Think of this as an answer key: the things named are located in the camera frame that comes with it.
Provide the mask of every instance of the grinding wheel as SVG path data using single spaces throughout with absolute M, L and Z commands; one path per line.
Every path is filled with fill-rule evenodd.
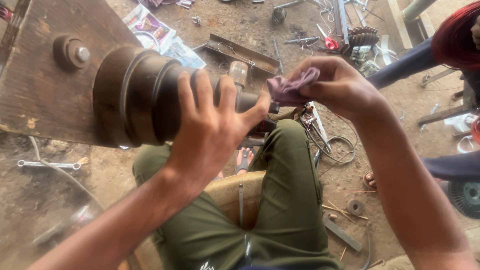
M 347 201 L 347 211 L 358 216 L 363 212 L 363 203 L 356 199 L 350 199 Z

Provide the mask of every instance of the dirt floor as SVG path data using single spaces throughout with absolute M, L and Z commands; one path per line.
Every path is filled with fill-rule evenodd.
M 138 4 L 134 0 L 107 0 L 107 2 L 120 18 L 126 16 Z M 312 53 L 316 56 L 322 53 L 315 49 L 300 50 L 300 46 L 284 45 L 283 41 L 295 38 L 299 31 L 307 32 L 309 37 L 318 36 L 319 31 L 315 24 L 318 23 L 324 29 L 327 29 L 327 26 L 318 17 L 320 9 L 309 2 L 286 8 L 288 15 L 285 22 L 280 25 L 273 24 L 272 7 L 286 2 L 289 1 L 266 0 L 265 4 L 252 4 L 248 0 L 237 0 L 226 4 L 219 0 L 197 0 L 189 10 L 171 4 L 152 9 L 152 13 L 176 29 L 184 43 L 191 48 L 205 43 L 210 33 L 214 33 L 275 57 L 272 44 L 272 39 L 275 38 L 284 71 L 288 73 L 305 57 Z M 399 2 L 400 8 L 407 5 Z M 433 27 L 436 29 L 449 14 L 470 2 L 470 0 L 443 0 L 434 3 L 427 10 Z M 388 34 L 384 22 L 380 19 L 383 15 L 378 2 L 370 0 L 368 9 L 371 10 L 370 14 L 367 11 L 363 13 L 366 23 L 378 28 L 379 35 Z M 346 10 L 352 21 L 349 25 L 359 26 L 359 19 L 351 3 L 346 4 Z M 203 20 L 201 26 L 192 23 L 192 17 L 196 15 Z M 323 18 L 328 22 L 328 14 L 324 14 Z M 219 64 L 225 62 L 225 59 L 205 50 L 199 51 L 198 54 L 207 63 L 206 69 L 209 72 L 215 75 L 222 74 Z M 377 62 L 384 66 L 380 57 Z M 426 88 L 420 87 L 421 78 L 425 74 L 433 75 L 444 69 L 442 66 L 436 67 L 380 90 L 391 102 L 398 116 L 404 114 L 402 120 L 404 127 L 422 157 L 457 153 L 458 140 L 452 138 L 451 126 L 437 122 L 427 125 L 425 130 L 420 132 L 416 123 L 416 120 L 428 114 L 435 104 L 438 104 L 438 110 L 460 104 L 461 101 L 450 99 L 463 85 L 463 81 L 458 79 L 460 72 L 450 74 L 427 85 Z M 258 92 L 264 84 L 265 77 L 255 72 L 252 75 L 253 79 L 249 80 L 247 91 Z M 342 135 L 353 143 L 356 142 L 355 134 L 347 124 L 321 105 L 318 106 L 318 110 L 328 137 Z M 73 163 L 87 158 L 81 169 L 71 171 L 72 175 L 105 205 L 115 203 L 135 188 L 131 166 L 137 149 L 92 147 L 40 138 L 37 139 L 37 143 L 40 155 L 50 162 Z M 342 157 L 349 151 L 341 142 L 333 142 L 332 149 L 335 157 Z M 47 252 L 55 243 L 36 247 L 32 244 L 33 239 L 59 222 L 68 221 L 80 207 L 90 205 L 93 212 L 99 211 L 98 206 L 88 195 L 63 175 L 49 168 L 20 168 L 17 166 L 18 160 L 35 160 L 35 152 L 29 138 L 7 132 L 0 133 L 0 269 L 3 270 L 25 269 Z M 224 168 L 226 176 L 232 175 L 233 171 L 234 156 Z M 342 209 L 350 198 L 356 198 L 365 204 L 363 215 L 368 217 L 371 223 L 371 261 L 389 260 L 404 254 L 404 251 L 387 223 L 378 195 L 375 192 L 348 191 L 365 191 L 361 177 L 369 171 L 369 161 L 359 141 L 356 157 L 351 163 L 335 164 L 329 158 L 322 157 L 318 175 L 325 184 L 325 202 L 330 201 Z M 458 217 L 466 230 L 480 227 L 478 221 L 469 220 L 459 213 Z M 357 224 L 353 224 L 339 215 L 336 223 L 364 246 L 367 245 L 365 221 L 358 220 Z M 346 246 L 334 235 L 330 236 L 329 244 L 331 253 L 337 256 L 341 255 Z M 161 262 L 149 240 L 142 244 L 139 253 L 144 259 L 142 263 L 148 269 L 160 268 Z M 355 270 L 363 266 L 366 258 L 366 248 L 356 252 L 347 247 L 343 261 L 347 270 Z

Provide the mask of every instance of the purple cloth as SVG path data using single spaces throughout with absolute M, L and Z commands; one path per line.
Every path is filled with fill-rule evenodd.
M 280 107 L 303 106 L 312 100 L 300 95 L 299 88 L 301 86 L 316 82 L 320 76 L 320 70 L 316 67 L 310 67 L 306 72 L 302 72 L 300 78 L 296 81 L 289 82 L 282 76 L 275 76 L 267 79 L 268 92 L 272 97 L 272 101 Z

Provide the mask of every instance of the olive green trousers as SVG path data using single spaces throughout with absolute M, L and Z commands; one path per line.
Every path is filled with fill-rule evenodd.
M 143 146 L 135 159 L 137 185 L 168 159 L 169 146 Z M 165 270 L 235 270 L 247 265 L 284 269 L 343 269 L 328 252 L 322 221 L 322 186 L 310 144 L 293 120 L 280 120 L 249 171 L 266 171 L 255 227 L 233 224 L 202 192 L 153 233 Z

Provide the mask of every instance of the spanner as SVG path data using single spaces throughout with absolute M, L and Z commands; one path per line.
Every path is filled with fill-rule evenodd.
M 74 163 L 74 164 L 65 164 L 65 163 L 50 163 L 53 166 L 57 166 L 59 168 L 67 168 L 67 169 L 74 169 L 78 170 L 81 167 L 80 163 Z M 25 161 L 25 160 L 19 160 L 17 162 L 18 167 L 23 167 L 23 166 L 32 166 L 32 167 L 48 167 L 47 165 L 43 164 L 42 162 L 32 162 L 32 161 Z

